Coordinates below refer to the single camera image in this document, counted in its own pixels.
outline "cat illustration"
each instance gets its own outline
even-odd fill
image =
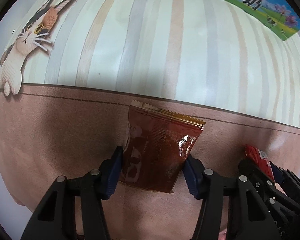
[[[5,96],[19,93],[22,83],[21,68],[26,57],[37,47],[48,51],[42,43],[52,43],[47,39],[60,13],[65,11],[75,0],[63,0],[56,6],[50,6],[48,0],[20,31],[15,42],[3,53],[0,60],[0,89]]]

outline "cat eye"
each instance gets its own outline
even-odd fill
[[[39,31],[42,30],[42,28],[43,28],[43,24],[40,23],[40,24],[36,27],[36,29],[34,30],[34,33],[37,34]]]
[[[29,26],[27,27],[27,31],[32,27],[33,23],[30,23]]]

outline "metal pin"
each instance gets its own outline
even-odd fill
[[[206,174],[206,175],[212,175],[213,174],[213,170],[212,169],[205,169],[204,170],[204,174]]]
[[[59,176],[57,177],[57,182],[63,182],[66,179],[65,176]]]
[[[248,178],[244,175],[240,175],[239,180],[241,180],[242,182],[246,182],[248,180]]]
[[[100,173],[100,171],[98,169],[94,169],[92,171],[90,171],[90,174],[95,176],[95,175],[98,175]]]

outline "serrated edge of wrapper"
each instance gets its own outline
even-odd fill
[[[153,106],[153,105],[148,104],[148,103],[140,102],[138,100],[133,100],[131,102],[131,106],[142,108],[142,109],[145,109],[145,110],[150,111],[150,112],[155,112],[157,114],[162,114],[166,117],[169,117],[171,119],[176,119],[176,120],[179,120],[181,122],[190,123],[192,125],[195,125],[195,126],[198,126],[198,127],[202,128],[202,129],[204,128],[204,126],[206,124],[205,121],[194,118],[194,117],[189,116],[187,114],[175,113],[175,112],[172,112],[172,111],[169,111],[169,110],[158,108],[158,107]]]

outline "brown snack packet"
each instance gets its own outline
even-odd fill
[[[120,181],[171,193],[204,121],[133,101]]]

